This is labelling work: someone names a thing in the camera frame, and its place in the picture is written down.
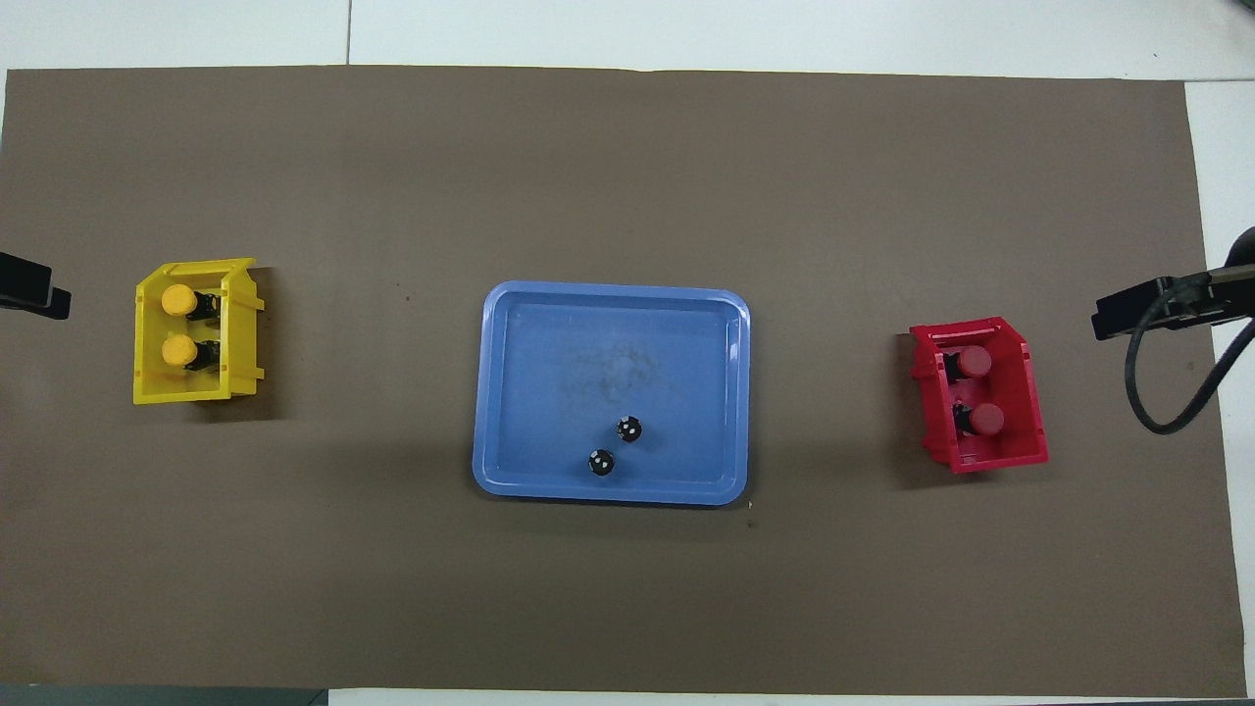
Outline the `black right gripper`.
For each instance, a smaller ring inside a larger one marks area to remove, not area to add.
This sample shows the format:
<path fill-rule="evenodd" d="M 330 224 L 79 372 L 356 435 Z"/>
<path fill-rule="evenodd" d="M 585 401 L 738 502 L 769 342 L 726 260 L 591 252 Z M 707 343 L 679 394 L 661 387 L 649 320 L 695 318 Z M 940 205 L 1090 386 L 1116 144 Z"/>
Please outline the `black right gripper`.
<path fill-rule="evenodd" d="M 1224 267 L 1210 270 L 1209 291 L 1227 319 L 1254 316 L 1254 228 L 1230 246 Z M 1098 341 L 1131 335 L 1145 313 L 1147 329 L 1188 329 L 1215 319 L 1215 301 L 1200 277 L 1155 277 L 1098 298 L 1093 335 Z"/>

